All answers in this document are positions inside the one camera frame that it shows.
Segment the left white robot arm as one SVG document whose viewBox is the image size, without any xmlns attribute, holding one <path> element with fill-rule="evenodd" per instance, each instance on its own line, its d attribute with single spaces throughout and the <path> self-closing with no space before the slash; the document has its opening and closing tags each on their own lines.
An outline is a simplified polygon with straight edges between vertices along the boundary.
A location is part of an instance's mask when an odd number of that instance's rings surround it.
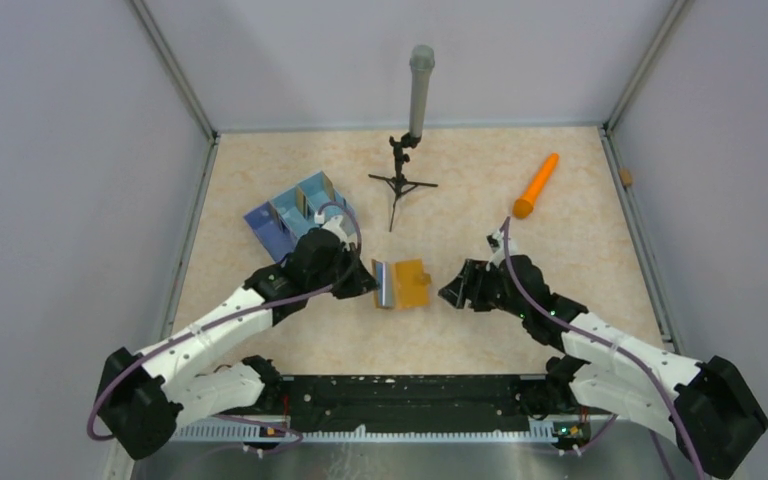
<svg viewBox="0 0 768 480">
<path fill-rule="evenodd" d="M 105 360 L 87 420 L 88 436 L 114 440 L 133 460 L 158 452 L 181 427 L 230 409 L 268 413 L 279 404 L 279 374 L 259 356 L 215 373 L 205 370 L 244 340 L 277 326 L 330 294 L 373 292 L 360 259 L 354 215 L 319 211 L 315 226 L 281 260 L 254 271 L 233 293 L 186 328 L 135 353 L 122 347 Z"/>
</svg>

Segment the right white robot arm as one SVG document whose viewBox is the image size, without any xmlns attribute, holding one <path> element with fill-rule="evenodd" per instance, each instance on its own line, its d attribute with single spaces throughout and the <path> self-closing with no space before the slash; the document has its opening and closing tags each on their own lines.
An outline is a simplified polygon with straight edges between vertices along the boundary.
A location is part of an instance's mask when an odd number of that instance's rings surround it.
<svg viewBox="0 0 768 480">
<path fill-rule="evenodd" d="M 768 431 L 768 418 L 731 361 L 650 345 L 552 291 L 502 231 L 487 242 L 491 258 L 465 260 L 438 295 L 456 309 L 516 316 L 536 342 L 557 350 L 546 376 L 554 409 L 607 411 L 671 441 L 702 473 L 734 475 Z"/>
</svg>

